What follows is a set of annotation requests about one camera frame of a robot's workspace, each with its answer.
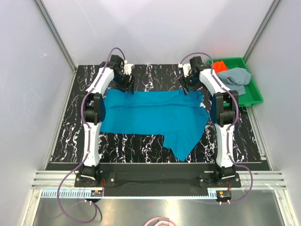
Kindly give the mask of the aluminium frame rail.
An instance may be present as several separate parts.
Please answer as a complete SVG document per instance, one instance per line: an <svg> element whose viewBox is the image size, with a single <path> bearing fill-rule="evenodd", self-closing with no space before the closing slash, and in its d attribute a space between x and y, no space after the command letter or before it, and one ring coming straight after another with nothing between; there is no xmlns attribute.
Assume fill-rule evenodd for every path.
<svg viewBox="0 0 301 226"><path fill-rule="evenodd" d="M203 173L184 172L150 172L150 171L109 171L102 172L105 187L118 187L122 185L185 185L198 186L201 188L231 188L247 190L271 189L285 190L286 185L279 171L240 171L231 179L221 182L213 180L211 171ZM86 178L79 173L68 175L66 171L38 171L34 177L33 189L56 188L60 184L64 188L93 187L102 185L91 178Z"/></svg>

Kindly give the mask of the grey t shirt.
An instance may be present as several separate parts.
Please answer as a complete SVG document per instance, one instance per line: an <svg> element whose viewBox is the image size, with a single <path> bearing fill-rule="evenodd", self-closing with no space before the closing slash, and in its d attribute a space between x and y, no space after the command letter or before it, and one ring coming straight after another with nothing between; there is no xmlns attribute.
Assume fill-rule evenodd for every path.
<svg viewBox="0 0 301 226"><path fill-rule="evenodd" d="M226 87L237 91L239 96L246 94L245 86L250 83L252 77L245 68L239 67L217 73L216 75Z"/></svg>

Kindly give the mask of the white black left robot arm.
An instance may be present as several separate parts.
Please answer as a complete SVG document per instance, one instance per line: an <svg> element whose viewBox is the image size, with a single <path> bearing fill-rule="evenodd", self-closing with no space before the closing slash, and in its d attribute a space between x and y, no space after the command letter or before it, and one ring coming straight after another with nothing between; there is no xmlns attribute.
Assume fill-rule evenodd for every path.
<svg viewBox="0 0 301 226"><path fill-rule="evenodd" d="M83 94L80 114L84 127L84 156L78 167L76 182L97 186L104 181L98 154L100 128L106 116L104 94L112 81L116 83L117 90L134 94L133 67L122 57L111 55L100 64L99 73Z"/></svg>

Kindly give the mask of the orange t shirt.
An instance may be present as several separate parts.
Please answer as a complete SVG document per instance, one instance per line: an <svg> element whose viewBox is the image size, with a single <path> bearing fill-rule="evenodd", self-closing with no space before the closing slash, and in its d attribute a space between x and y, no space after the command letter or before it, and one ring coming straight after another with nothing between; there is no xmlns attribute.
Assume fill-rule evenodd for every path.
<svg viewBox="0 0 301 226"><path fill-rule="evenodd" d="M213 66L216 74L229 70L223 60L214 62Z"/></svg>

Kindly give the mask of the green plastic tray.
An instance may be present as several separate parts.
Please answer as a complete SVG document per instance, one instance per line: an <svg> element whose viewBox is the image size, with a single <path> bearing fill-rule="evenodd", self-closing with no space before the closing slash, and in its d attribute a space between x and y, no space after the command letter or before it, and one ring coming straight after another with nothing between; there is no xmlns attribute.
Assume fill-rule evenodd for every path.
<svg viewBox="0 0 301 226"><path fill-rule="evenodd" d="M243 58L214 59L214 70L226 87L238 92L239 107L251 107L263 102Z"/></svg>

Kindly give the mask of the blue t shirt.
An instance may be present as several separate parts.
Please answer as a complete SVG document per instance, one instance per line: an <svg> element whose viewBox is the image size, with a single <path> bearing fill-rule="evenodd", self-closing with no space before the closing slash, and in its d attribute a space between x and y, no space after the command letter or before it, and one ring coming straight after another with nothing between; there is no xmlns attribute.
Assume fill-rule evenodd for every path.
<svg viewBox="0 0 301 226"><path fill-rule="evenodd" d="M100 132L162 135L163 146L185 161L200 141L209 120L200 91L136 91L133 95L109 89L106 116Z"/></svg>

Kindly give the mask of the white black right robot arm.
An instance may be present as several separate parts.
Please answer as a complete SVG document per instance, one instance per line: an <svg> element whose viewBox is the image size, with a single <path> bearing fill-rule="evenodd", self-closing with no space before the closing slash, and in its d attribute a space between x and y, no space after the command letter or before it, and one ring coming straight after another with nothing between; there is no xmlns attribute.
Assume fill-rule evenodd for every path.
<svg viewBox="0 0 301 226"><path fill-rule="evenodd" d="M205 85L212 96L210 118L217 133L217 154L215 169L208 176L208 184L230 187L234 184L236 167L233 159L233 133L238 121L238 92L231 91L218 78L213 65L204 64L195 56L189 63L180 62L183 70L180 84L187 95Z"/></svg>

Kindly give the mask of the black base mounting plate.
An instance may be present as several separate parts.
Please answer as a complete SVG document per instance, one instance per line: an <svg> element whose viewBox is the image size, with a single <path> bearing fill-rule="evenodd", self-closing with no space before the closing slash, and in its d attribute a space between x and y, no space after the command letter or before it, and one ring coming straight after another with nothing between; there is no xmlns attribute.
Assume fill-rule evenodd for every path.
<svg viewBox="0 0 301 226"><path fill-rule="evenodd" d="M76 175L74 185L76 187L118 187L123 185L189 185L200 188L240 188L241 181L239 174L224 180L214 179L212 172L130 172L111 171L102 172L100 180L95 181L82 175Z"/></svg>

